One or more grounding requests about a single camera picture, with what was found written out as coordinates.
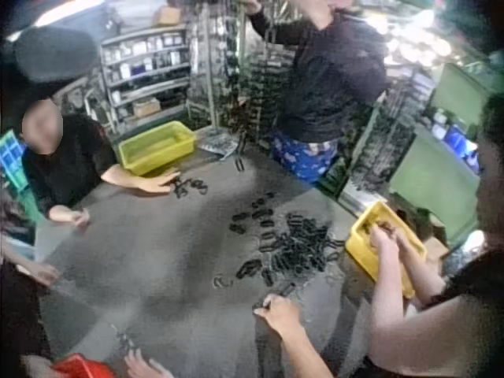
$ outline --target red plastic bin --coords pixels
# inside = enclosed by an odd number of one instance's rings
[[[87,360],[82,354],[69,355],[56,362],[53,369],[68,374],[69,378],[116,378],[107,365]]]

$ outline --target blue patterned pants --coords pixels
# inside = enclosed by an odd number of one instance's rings
[[[281,132],[273,134],[272,153],[288,171],[308,183],[315,183],[328,171],[338,152],[338,140],[304,143]]]

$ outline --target white shelving unit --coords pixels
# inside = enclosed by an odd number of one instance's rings
[[[185,109],[184,99],[146,117],[135,118],[132,112],[135,102],[156,95],[183,97],[180,90],[189,87],[191,74],[187,43],[185,24],[134,31],[102,42],[103,81],[119,133]]]

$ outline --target yellow plastic bin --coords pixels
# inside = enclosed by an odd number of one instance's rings
[[[383,202],[376,202],[370,206],[354,223],[350,230],[350,238],[346,241],[346,250],[355,261],[376,281],[378,278],[378,255],[369,242],[369,235],[365,231],[366,224],[377,221],[387,221],[396,228],[402,228],[413,248],[423,260],[427,257],[427,250],[406,223]],[[404,267],[401,265],[402,294],[410,299],[415,295]]]
[[[177,120],[119,143],[123,167],[140,176],[195,150],[195,134]]]

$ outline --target metal shelf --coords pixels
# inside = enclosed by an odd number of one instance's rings
[[[165,47],[160,50],[147,51],[144,54],[132,55],[131,57],[123,57],[117,61],[110,61],[109,63],[103,63],[103,65],[110,67],[111,65],[118,65],[124,61],[130,61],[130,60],[134,60],[134,59],[141,58],[141,57],[148,57],[149,55],[156,54],[156,53],[162,53],[164,51],[176,51],[176,50],[183,50],[183,49],[188,49],[188,48],[189,48],[188,45],[170,46],[170,47]]]
[[[159,75],[159,74],[162,74],[162,73],[167,73],[167,72],[175,71],[177,69],[189,69],[190,67],[191,67],[191,64],[189,64],[189,63],[183,63],[181,65],[172,65],[170,67],[164,67],[162,69],[153,69],[151,71],[146,71],[146,72],[140,73],[138,75],[134,75],[132,77],[128,77],[127,79],[122,79],[122,80],[116,81],[114,83],[110,83],[107,80],[106,84],[107,84],[108,88],[114,88],[114,87],[118,87],[118,86],[120,86],[122,84],[129,83],[130,81],[141,79],[143,77],[155,76],[155,75]]]
[[[151,85],[149,87],[143,87],[141,89],[137,89],[136,91],[130,92],[130,95],[127,99],[119,102],[118,104],[113,103],[113,107],[117,108],[118,106],[129,104],[130,102],[134,102],[139,98],[155,95],[156,93],[167,91],[168,89],[175,89],[179,87],[186,87],[189,85],[189,77],[174,79],[170,81],[165,81],[163,83],[157,83]]]
[[[187,29],[187,25],[181,24],[178,26],[168,26],[165,28],[149,28],[149,29],[134,31],[133,33],[128,33],[126,35],[120,35],[118,37],[106,39],[105,41],[102,42],[102,46],[108,46],[108,45],[112,45],[114,43],[127,41],[129,39],[134,39],[134,38],[138,38],[138,37],[145,37],[145,36],[153,35],[153,34],[168,33],[168,32],[182,32],[186,29]]]
[[[138,120],[130,120],[129,122],[126,122],[126,125],[128,126],[129,130],[132,130],[134,128],[139,128],[140,126],[143,126],[144,124],[149,124],[150,122],[155,122],[156,120],[159,120],[161,118],[172,116],[173,114],[183,112],[185,109],[186,109],[186,106],[184,104],[173,106],[171,108],[167,108],[165,110],[162,110],[161,112],[151,114],[147,117],[143,117]]]

